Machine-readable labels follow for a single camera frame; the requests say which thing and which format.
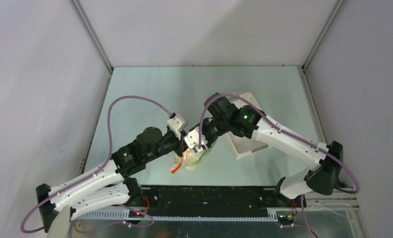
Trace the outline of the pale green cabbage leaf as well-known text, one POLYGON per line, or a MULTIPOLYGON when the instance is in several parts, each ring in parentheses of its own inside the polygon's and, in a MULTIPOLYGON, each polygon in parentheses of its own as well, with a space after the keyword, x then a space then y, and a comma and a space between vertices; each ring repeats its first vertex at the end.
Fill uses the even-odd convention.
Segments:
POLYGON ((203 154, 204 152, 195 152, 193 149, 187 149, 182 154, 182 164, 186 167, 195 166, 200 162, 203 154))

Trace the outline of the clear zip top bag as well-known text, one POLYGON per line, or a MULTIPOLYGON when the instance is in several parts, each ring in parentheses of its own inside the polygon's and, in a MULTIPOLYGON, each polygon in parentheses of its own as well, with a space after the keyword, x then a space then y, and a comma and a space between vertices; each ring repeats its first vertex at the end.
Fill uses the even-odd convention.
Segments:
POLYGON ((173 152, 174 165, 170 168, 170 172, 175 174, 179 169, 195 170, 196 166, 202 162, 204 157, 209 155, 212 149, 213 147, 198 153, 193 152, 191 149, 187 149, 181 156, 173 152))

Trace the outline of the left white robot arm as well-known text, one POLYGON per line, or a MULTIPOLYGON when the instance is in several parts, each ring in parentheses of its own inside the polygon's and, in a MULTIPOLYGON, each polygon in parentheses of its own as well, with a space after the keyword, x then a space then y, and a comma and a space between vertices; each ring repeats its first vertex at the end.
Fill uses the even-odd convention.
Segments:
POLYGON ((168 129, 166 134, 148 127, 129 144, 109 155, 108 160, 68 182, 58 186, 42 184, 36 187, 39 212, 46 233, 63 208, 69 208, 69 221, 88 212, 125 204, 138 206, 143 190, 132 175, 164 155, 182 155, 187 149, 198 148, 198 136, 184 130, 168 129))

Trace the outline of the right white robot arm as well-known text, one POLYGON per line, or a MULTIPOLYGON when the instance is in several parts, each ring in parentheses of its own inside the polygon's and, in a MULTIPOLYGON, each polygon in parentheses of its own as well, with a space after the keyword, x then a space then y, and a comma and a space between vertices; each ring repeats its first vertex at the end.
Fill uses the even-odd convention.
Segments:
POLYGON ((204 103, 203 113, 209 112, 212 118, 206 119, 202 115, 199 124, 185 136, 188 149, 205 151, 218 137, 228 132, 263 142, 298 158, 306 166, 303 171, 280 179, 274 194, 278 206, 287 207, 295 198, 309 192, 332 195, 341 171, 341 144, 306 139, 247 100, 244 100, 245 106, 239 109, 229 101, 230 98, 243 99, 238 95, 216 93, 204 103))

